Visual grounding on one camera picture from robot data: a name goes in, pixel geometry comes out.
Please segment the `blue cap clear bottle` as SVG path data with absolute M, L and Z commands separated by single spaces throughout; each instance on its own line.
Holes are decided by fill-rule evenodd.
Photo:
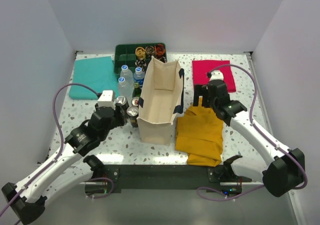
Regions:
M 123 96 L 130 101 L 133 97 L 133 84 L 130 84 L 124 77 L 121 76 L 118 78 L 118 91 L 120 96 Z

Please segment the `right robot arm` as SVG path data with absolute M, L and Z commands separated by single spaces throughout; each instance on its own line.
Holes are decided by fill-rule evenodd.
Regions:
M 275 197 L 307 185 L 305 155 L 290 149 L 259 125 L 238 100 L 232 100 L 223 80 L 211 80 L 194 87 L 193 106 L 214 111 L 218 119 L 240 133 L 263 158 L 262 164 L 249 164 L 239 155 L 224 162 L 223 177 L 230 182 L 246 177 L 260 182 Z

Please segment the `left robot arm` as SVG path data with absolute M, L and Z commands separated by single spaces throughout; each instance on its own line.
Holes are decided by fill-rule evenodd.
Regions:
M 29 225 L 45 211 L 50 185 L 71 165 L 83 159 L 90 151 L 105 141 L 109 132 L 125 124 L 120 104 L 112 107 L 96 106 L 95 112 L 62 138 L 60 148 L 33 173 L 17 183 L 6 183 L 1 191 L 7 204 L 3 214 L 12 208 L 19 222 Z

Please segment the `red tab can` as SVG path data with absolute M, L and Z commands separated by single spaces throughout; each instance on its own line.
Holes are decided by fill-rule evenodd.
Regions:
M 139 106 L 139 99 L 140 99 L 140 97 L 138 97 L 138 96 L 133 97 L 131 100 L 131 105 L 138 107 Z
M 128 114 L 126 108 L 121 107 L 121 115 L 123 117 L 123 125 L 126 125 L 128 123 Z

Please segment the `silver top can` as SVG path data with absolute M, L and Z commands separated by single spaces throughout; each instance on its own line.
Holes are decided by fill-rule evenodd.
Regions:
M 130 124 L 133 128 L 138 127 L 138 121 L 137 118 L 139 116 L 139 108 L 137 106 L 130 106 L 127 108 L 126 113 L 128 115 Z

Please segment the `green glass bottle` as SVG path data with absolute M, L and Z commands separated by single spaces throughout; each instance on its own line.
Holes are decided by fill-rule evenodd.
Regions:
M 141 96 L 141 93 L 142 93 L 142 89 L 140 87 L 140 84 L 138 82 L 135 82 L 133 84 L 133 93 L 132 93 L 132 97 L 135 98 L 135 97 L 140 97 Z

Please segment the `Pocari Sweat bottle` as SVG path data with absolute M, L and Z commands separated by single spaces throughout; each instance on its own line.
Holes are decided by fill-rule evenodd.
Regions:
M 139 84 L 139 87 L 143 87 L 144 79 L 145 79 L 145 72 L 141 67 L 136 67 L 135 72 L 133 74 L 133 79 L 135 83 Z

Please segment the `beige canvas tote bag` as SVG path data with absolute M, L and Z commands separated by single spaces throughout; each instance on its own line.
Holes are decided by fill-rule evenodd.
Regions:
M 152 57 L 138 100 L 138 130 L 144 143 L 170 143 L 177 114 L 184 110 L 185 71 L 175 60 L 164 63 Z

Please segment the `small clear water bottle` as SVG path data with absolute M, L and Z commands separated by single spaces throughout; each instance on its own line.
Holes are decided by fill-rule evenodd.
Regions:
M 126 64 L 121 66 L 120 76 L 125 78 L 129 85 L 132 86 L 134 84 L 133 73 Z

